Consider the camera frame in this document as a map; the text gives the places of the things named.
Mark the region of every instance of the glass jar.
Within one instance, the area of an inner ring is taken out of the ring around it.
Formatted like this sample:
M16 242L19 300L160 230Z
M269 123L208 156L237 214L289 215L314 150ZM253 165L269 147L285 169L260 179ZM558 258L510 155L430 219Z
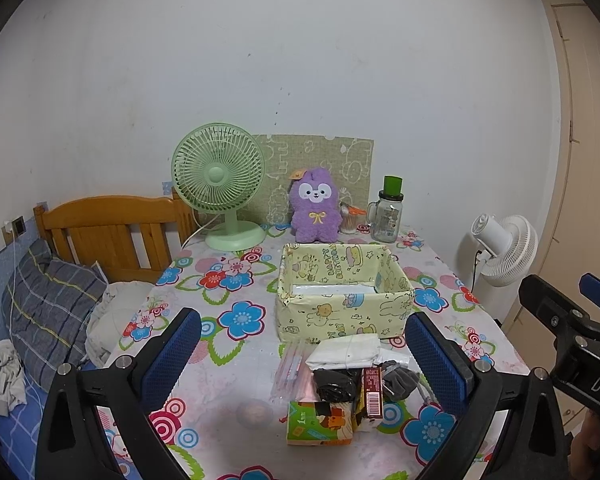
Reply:
M366 210L366 222L371 236L383 243L393 243L398 238L402 216L403 195L386 195L380 192L380 200L369 202Z

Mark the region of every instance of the door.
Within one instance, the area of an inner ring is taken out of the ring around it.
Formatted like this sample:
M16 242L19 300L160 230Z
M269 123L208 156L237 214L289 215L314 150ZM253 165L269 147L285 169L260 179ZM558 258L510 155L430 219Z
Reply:
M538 274L600 322L600 309L578 291L586 272L600 278L600 23L582 3L552 9L568 72L560 78L570 83L569 99L562 96L563 106L571 102L570 154L562 205ZM525 309L507 337L529 367L553 367L553 335ZM557 394L567 424L582 405Z

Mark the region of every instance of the purple plush toy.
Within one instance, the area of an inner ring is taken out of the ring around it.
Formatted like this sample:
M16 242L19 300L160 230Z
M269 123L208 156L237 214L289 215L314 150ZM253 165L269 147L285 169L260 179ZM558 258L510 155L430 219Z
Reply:
M337 229L342 223L337 201L337 187L329 170L313 168L293 183L289 192L293 206L291 226L295 240L310 244L315 240L331 244L337 241Z

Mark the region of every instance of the fan base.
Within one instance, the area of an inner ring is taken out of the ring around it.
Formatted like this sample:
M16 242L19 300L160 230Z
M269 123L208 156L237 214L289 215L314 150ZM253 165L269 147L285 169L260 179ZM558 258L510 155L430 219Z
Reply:
M267 234L255 222L239 220L237 231L228 233L226 222L206 235L206 244L217 251L234 252L250 249L262 243Z

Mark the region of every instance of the barcode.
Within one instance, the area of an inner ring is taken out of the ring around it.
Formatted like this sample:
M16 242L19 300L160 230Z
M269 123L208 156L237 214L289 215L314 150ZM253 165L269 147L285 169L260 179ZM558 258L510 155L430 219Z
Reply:
M366 394L366 415L381 416L380 412L380 394L379 392L367 392Z

